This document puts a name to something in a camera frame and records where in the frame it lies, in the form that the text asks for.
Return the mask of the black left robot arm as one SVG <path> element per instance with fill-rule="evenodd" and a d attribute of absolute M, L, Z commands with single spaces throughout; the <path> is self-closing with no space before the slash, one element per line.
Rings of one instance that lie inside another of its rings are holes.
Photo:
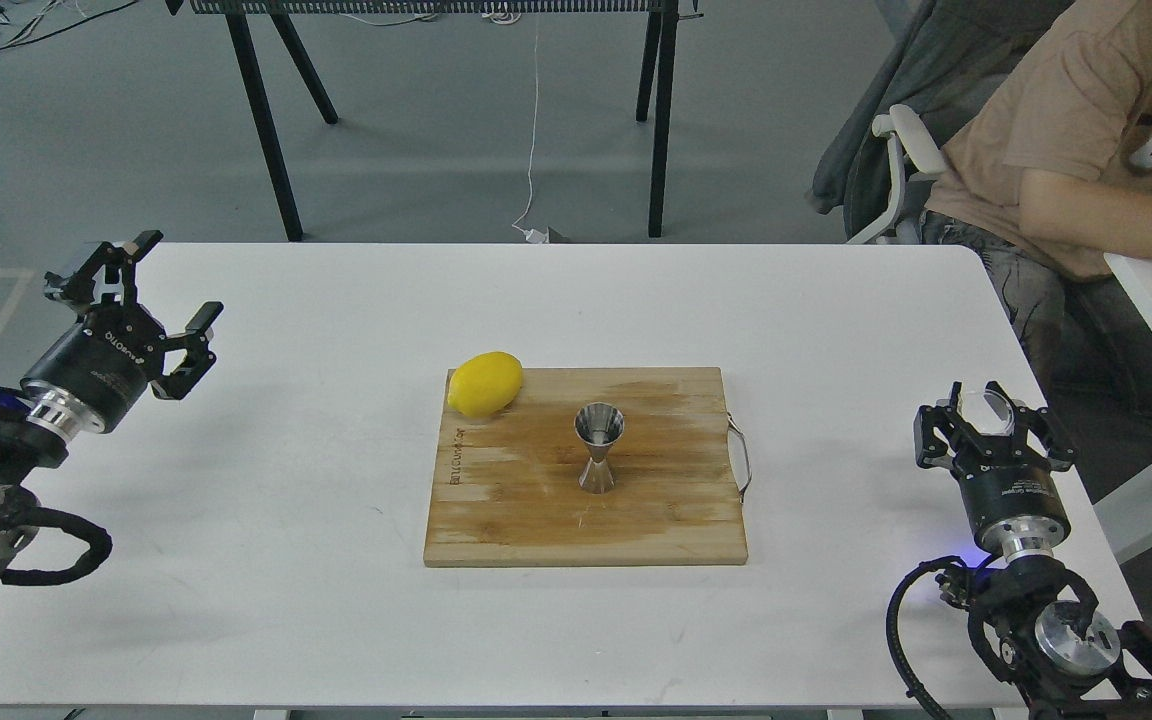
<path fill-rule="evenodd" d="M 212 323 L 223 305 L 206 302 L 179 334 L 141 304 L 138 264 L 160 232 L 126 243 L 88 243 L 63 273 L 45 276 L 47 300 L 70 306 L 76 323 L 28 370 L 18 387 L 0 384 L 0 583 L 65 585 L 109 559 L 108 530 L 46 509 L 24 482 L 59 468 L 83 430 L 118 427 L 146 391 L 180 400 L 214 366 Z"/>

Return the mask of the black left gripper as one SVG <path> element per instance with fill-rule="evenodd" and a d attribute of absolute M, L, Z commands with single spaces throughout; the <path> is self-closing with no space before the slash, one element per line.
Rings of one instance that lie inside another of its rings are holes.
<path fill-rule="evenodd" d="M 147 386 L 156 397 L 183 400 L 215 365 L 212 323 L 223 313 L 223 302 L 205 302 L 182 333 L 168 338 L 162 324 L 138 304 L 136 264 L 161 238 L 161 232 L 142 232 L 119 245 L 84 243 L 68 270 L 45 274 L 44 295 L 70 306 L 76 323 L 28 370 L 20 386 L 29 395 L 67 392 L 99 420 L 96 432 L 106 434 Z M 184 353 L 166 374 L 160 344 L 165 354 Z"/>

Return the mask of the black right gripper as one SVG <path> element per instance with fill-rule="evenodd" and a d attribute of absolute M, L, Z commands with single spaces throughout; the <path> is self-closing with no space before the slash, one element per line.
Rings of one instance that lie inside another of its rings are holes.
<path fill-rule="evenodd" d="M 982 551 L 1049 551 L 1070 536 L 1052 471 L 1076 464 L 1076 448 L 1048 407 L 1025 406 L 1001 389 L 1011 450 L 982 450 L 982 434 L 965 418 L 963 382 L 948 397 L 920 406 L 914 418 L 914 458 L 923 469 L 952 471 L 973 544 Z M 1033 435 L 1044 456 L 1029 447 Z"/>

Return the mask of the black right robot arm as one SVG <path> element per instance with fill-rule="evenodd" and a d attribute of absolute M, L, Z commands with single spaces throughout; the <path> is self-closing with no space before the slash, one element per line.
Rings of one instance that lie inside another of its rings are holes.
<path fill-rule="evenodd" d="M 957 556 L 920 562 L 901 579 L 884 615 L 884 638 L 908 697 L 946 719 L 905 655 L 899 612 L 916 579 L 934 575 L 942 601 L 967 614 L 975 655 L 1014 685 L 1032 719 L 1152 719 L 1152 630 L 1114 626 L 1079 574 L 1053 550 L 1069 537 L 1053 471 L 1076 450 L 1046 407 L 1011 400 L 998 382 L 980 392 L 1001 429 L 965 418 L 963 386 L 920 406 L 914 419 L 916 465 L 943 468 L 960 488 L 979 564 Z"/>

